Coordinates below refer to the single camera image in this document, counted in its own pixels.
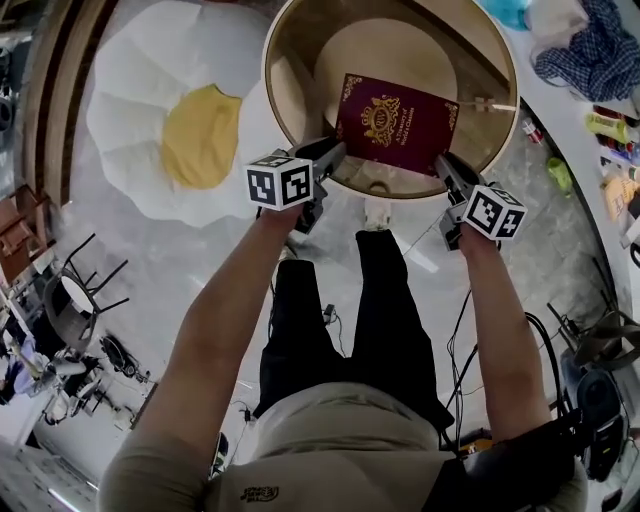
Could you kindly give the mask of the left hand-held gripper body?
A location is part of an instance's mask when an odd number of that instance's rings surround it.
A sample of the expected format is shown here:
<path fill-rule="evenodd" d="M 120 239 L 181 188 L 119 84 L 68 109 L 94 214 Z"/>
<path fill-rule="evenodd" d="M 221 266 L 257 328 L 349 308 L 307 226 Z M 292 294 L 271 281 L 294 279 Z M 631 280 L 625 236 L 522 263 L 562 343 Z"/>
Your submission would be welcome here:
<path fill-rule="evenodd" d="M 295 230 L 308 235 L 323 212 L 327 192 L 322 186 L 327 141 L 312 141 L 276 150 L 244 165 L 249 201 L 260 210 L 286 211 L 303 206 Z"/>

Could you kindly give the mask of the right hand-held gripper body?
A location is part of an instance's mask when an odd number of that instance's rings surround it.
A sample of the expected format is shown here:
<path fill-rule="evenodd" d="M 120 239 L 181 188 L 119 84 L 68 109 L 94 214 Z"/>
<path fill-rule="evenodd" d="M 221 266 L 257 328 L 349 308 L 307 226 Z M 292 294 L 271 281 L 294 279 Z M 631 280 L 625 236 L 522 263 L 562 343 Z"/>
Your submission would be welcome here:
<path fill-rule="evenodd" d="M 447 248 L 459 248 L 463 224 L 494 242 L 512 240 L 527 208 L 498 185 L 489 185 L 465 164 L 452 165 L 454 177 L 441 179 L 450 202 L 439 224 Z"/>

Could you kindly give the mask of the maroon book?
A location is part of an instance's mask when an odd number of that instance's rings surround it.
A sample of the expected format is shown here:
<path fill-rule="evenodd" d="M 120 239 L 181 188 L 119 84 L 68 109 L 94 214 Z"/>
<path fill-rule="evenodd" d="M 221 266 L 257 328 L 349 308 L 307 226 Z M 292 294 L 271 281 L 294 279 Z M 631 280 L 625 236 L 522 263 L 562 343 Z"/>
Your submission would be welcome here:
<path fill-rule="evenodd" d="M 434 176 L 437 157 L 450 150 L 459 111 L 455 101 L 348 73 L 335 133 L 351 157 Z"/>

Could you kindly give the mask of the egg-shaped white yellow beanbag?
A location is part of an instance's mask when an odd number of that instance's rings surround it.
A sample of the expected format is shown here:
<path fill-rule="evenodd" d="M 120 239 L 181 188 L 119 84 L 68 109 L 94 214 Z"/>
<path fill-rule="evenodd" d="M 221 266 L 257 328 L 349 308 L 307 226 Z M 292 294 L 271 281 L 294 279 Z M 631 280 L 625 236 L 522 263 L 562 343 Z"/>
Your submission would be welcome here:
<path fill-rule="evenodd" d="M 87 127 L 107 181 L 146 217 L 199 228 L 253 214 L 239 120 L 268 29 L 243 5 L 160 0 L 98 51 Z"/>

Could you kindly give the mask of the person's left forearm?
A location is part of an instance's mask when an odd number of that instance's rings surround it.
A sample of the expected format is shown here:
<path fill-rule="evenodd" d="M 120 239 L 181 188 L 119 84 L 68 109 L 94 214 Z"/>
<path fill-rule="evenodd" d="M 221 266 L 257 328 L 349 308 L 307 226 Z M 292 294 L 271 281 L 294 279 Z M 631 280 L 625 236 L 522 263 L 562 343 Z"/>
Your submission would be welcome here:
<path fill-rule="evenodd" d="M 302 211 L 265 210 L 253 222 L 189 307 L 162 391 L 234 388 L 280 254 Z"/>

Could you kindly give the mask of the person's right forearm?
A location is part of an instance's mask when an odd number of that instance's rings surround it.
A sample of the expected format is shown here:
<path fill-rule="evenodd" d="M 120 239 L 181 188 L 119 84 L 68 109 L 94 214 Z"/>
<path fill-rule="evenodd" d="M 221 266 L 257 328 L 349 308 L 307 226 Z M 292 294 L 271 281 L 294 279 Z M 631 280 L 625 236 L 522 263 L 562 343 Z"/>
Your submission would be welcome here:
<path fill-rule="evenodd" d="M 513 439 L 551 421 L 538 345 L 497 245 L 464 224 L 459 247 L 470 280 L 492 437 Z"/>

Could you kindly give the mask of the round glass-top side table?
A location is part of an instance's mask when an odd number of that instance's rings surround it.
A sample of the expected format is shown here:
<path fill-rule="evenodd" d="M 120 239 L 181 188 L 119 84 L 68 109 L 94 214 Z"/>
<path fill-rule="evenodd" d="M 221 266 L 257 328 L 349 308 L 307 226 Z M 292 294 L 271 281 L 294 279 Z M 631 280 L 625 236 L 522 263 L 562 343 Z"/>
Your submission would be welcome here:
<path fill-rule="evenodd" d="M 348 73 L 457 102 L 447 153 L 476 173 L 498 160 L 515 131 L 520 95 L 513 58 L 476 0 L 287 0 L 262 63 L 268 106 L 286 145 L 336 137 Z M 351 193 L 395 201 L 445 192 L 437 173 L 348 154 L 331 179 Z"/>

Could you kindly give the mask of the person's white shoe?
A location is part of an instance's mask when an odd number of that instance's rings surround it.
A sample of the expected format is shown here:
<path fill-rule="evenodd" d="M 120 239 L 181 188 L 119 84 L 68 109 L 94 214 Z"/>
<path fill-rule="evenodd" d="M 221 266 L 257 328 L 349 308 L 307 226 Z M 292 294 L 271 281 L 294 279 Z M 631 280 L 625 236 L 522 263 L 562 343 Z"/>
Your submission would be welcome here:
<path fill-rule="evenodd" d="M 391 203 L 380 198 L 368 198 L 364 202 L 364 230 L 369 232 L 388 230 L 391 224 Z"/>

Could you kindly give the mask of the green packet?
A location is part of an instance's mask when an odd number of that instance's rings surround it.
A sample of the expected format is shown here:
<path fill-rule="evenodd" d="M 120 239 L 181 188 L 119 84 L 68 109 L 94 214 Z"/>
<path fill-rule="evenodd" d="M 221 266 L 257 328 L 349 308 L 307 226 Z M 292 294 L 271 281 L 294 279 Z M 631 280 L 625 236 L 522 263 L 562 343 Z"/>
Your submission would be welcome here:
<path fill-rule="evenodd" d="M 559 190 L 567 197 L 572 193 L 573 181 L 566 163 L 557 157 L 547 161 L 547 172 Z"/>

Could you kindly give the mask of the blue checked cloth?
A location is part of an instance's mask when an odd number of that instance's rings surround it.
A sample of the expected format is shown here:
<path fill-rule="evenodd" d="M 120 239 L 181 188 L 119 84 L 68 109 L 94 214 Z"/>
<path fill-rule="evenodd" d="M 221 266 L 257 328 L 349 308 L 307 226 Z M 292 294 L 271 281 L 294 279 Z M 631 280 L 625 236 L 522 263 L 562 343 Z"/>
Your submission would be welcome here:
<path fill-rule="evenodd" d="M 560 81 L 592 103 L 629 99 L 640 87 L 640 43 L 625 30 L 612 0 L 579 0 L 588 23 L 566 47 L 551 47 L 534 60 L 536 75 Z"/>

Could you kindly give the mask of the black chair with white seat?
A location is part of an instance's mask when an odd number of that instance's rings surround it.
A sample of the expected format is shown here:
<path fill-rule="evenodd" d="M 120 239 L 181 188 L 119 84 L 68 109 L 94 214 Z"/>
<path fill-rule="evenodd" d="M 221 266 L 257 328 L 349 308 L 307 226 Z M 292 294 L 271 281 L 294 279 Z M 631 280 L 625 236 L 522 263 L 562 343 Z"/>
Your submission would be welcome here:
<path fill-rule="evenodd" d="M 95 237 L 96 234 L 92 233 L 69 254 L 59 271 L 47 282 L 43 295 L 44 310 L 51 327 L 64 344 L 77 353 L 86 352 L 92 344 L 102 315 L 130 301 L 126 297 L 108 306 L 100 306 L 96 300 L 97 295 L 128 265 L 128 260 L 121 262 L 98 284 L 92 283 L 98 275 L 96 271 L 84 279 L 77 270 L 74 257 Z"/>

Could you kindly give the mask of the black equipment bundle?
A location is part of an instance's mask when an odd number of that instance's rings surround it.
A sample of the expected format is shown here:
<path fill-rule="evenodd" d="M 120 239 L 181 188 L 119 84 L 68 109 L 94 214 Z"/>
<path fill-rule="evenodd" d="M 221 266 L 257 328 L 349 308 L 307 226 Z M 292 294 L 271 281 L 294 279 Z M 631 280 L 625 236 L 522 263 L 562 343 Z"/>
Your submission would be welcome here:
<path fill-rule="evenodd" d="M 131 357 L 118 339 L 112 335 L 105 335 L 100 339 L 101 349 L 116 372 L 127 378 L 133 378 L 138 370 L 138 364 Z"/>

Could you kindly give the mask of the wooden steps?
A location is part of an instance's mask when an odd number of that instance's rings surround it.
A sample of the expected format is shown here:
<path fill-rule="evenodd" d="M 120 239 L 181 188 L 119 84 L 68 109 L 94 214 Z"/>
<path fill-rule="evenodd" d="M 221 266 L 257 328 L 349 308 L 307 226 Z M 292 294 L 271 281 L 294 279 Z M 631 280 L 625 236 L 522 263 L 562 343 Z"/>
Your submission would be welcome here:
<path fill-rule="evenodd" d="M 17 155 L 30 188 L 69 202 L 76 124 L 92 62 L 119 0 L 49 0 L 27 58 Z"/>

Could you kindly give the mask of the black waist pack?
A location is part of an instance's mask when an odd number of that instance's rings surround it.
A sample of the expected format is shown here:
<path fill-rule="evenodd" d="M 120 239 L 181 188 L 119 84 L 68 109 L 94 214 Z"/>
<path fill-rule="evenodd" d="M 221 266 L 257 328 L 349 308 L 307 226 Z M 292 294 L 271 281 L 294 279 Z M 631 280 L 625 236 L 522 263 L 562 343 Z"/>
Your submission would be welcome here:
<path fill-rule="evenodd" d="M 573 410 L 490 449 L 446 461 L 422 512 L 523 512 L 549 502 L 575 476 L 584 448 Z"/>

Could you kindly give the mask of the person's beige t-shirt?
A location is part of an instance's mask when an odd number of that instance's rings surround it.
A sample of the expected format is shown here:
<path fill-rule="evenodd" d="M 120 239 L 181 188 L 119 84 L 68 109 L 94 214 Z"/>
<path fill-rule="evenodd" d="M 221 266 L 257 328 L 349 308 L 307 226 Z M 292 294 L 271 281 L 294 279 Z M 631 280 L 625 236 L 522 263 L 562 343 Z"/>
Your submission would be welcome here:
<path fill-rule="evenodd" d="M 322 384 L 258 421 L 250 461 L 208 478 L 169 435 L 133 432 L 100 485 L 99 512 L 498 512 L 449 477 L 430 423 L 389 395 Z"/>

